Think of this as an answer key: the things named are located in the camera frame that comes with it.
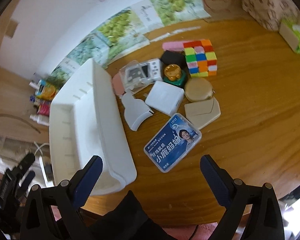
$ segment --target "gold compact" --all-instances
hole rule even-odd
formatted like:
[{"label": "gold compact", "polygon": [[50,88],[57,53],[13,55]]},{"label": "gold compact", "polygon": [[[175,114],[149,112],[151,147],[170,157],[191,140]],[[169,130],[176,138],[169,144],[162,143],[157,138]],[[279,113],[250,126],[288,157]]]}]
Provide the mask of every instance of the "gold compact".
[{"label": "gold compact", "polygon": [[170,81],[176,81],[181,78],[181,68],[176,64],[170,64],[165,67],[164,75]]},{"label": "gold compact", "polygon": [[190,102],[210,99],[213,95],[212,85],[205,78],[191,78],[185,85],[185,95]]}]

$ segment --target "white wall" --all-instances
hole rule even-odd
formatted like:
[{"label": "white wall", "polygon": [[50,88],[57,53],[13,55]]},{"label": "white wall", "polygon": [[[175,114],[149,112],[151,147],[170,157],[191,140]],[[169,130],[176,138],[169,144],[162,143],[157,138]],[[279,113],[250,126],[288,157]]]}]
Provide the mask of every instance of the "white wall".
[{"label": "white wall", "polygon": [[5,37],[0,66],[30,79],[50,74],[95,27],[142,0],[21,0],[12,18],[19,22]]}]

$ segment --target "device screen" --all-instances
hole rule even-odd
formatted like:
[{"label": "device screen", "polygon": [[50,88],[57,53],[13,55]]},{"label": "device screen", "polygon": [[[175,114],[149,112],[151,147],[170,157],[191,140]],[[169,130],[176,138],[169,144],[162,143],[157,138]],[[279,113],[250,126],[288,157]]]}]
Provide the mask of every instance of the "device screen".
[{"label": "device screen", "polygon": [[143,72],[145,73],[146,77],[148,78],[149,77],[149,73],[148,73],[148,65],[149,64],[145,64],[145,65],[142,65],[141,68],[143,70]]}]

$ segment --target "blue cube tile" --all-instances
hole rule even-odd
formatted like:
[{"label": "blue cube tile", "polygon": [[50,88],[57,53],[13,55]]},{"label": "blue cube tile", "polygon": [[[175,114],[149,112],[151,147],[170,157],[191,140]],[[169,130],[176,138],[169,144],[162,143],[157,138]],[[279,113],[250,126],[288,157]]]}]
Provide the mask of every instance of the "blue cube tile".
[{"label": "blue cube tile", "polygon": [[190,74],[199,73],[199,68],[198,67],[189,68],[189,72]]},{"label": "blue cube tile", "polygon": [[201,61],[201,60],[207,60],[207,57],[204,53],[199,53],[195,55],[197,61]]}]

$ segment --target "white plastic bottle-shaped object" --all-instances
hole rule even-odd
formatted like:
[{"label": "white plastic bottle-shaped object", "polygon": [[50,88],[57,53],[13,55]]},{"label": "white plastic bottle-shaped object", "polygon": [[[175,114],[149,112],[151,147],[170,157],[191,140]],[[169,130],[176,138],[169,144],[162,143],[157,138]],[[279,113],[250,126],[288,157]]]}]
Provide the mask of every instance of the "white plastic bottle-shaped object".
[{"label": "white plastic bottle-shaped object", "polygon": [[31,114],[30,119],[37,122],[38,124],[49,126],[49,117],[47,116],[40,115],[40,114]]}]

